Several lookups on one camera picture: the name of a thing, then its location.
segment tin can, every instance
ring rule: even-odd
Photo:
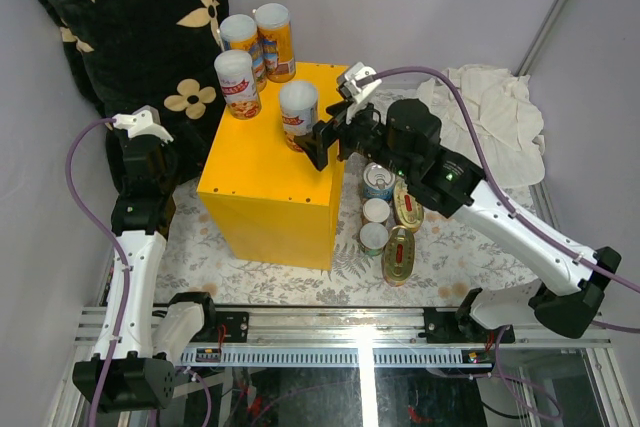
[[[413,272],[416,242],[413,233],[403,225],[391,229],[382,257],[382,276],[389,285],[403,285]]]
[[[424,207],[409,194],[407,183],[403,179],[398,179],[393,188],[393,211],[398,224],[404,225],[414,234],[420,230],[424,221]]]
[[[381,165],[371,162],[364,168],[362,177],[364,179],[362,193],[365,199],[391,200],[393,186],[396,183],[395,174]]]
[[[389,240],[389,232],[384,225],[370,222],[362,226],[358,239],[360,240],[360,249],[366,255],[375,257],[382,253],[387,240]]]
[[[220,24],[220,38],[224,50],[244,50],[253,60],[253,75],[258,92],[267,86],[267,72],[262,57],[262,44],[258,39],[256,22],[244,14],[231,15]]]
[[[262,106],[253,78],[253,62],[249,53],[243,50],[227,50],[216,57],[213,65],[229,113],[242,120],[258,115]]]
[[[296,75],[296,60],[291,38],[291,16],[280,4],[265,4],[254,11],[267,78],[273,82],[287,82]]]
[[[278,100],[285,141],[290,149],[302,152],[293,138],[311,132],[318,121],[318,90],[311,82],[294,80],[282,86]]]
[[[383,224],[389,219],[391,208],[383,199],[369,199],[362,206],[362,225],[369,222]]]

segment yellow box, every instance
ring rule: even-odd
[[[318,116],[341,99],[337,77],[345,66],[296,63],[293,80],[318,89]],[[198,194],[240,259],[331,269],[344,163],[337,143],[329,165],[318,172],[304,153],[285,143],[278,93],[268,82],[262,111],[250,120],[225,111]]]

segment crumpled towel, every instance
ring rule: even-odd
[[[480,138],[491,172],[503,187],[537,184],[544,178],[544,122],[529,101],[529,76],[508,69],[465,65],[445,74],[460,90]],[[442,120],[442,145],[480,165],[460,108],[446,85],[436,79],[418,87],[418,99]]]

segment blue label can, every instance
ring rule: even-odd
[[[387,169],[371,162],[364,168],[362,194],[365,199],[391,200],[396,176]]]

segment floral tablecloth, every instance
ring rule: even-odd
[[[384,114],[388,106],[415,91],[383,90],[373,98]],[[249,262],[234,257],[200,201],[197,181],[175,194],[176,215],[156,283],[156,302],[177,292],[205,290],[225,304],[341,306],[457,306],[475,287],[500,289],[535,279],[534,274],[488,238],[455,220],[425,211],[416,234],[413,274],[401,287],[382,278],[381,257],[358,249],[360,188],[365,159],[347,161],[331,271]],[[533,210],[528,188],[510,196]]]

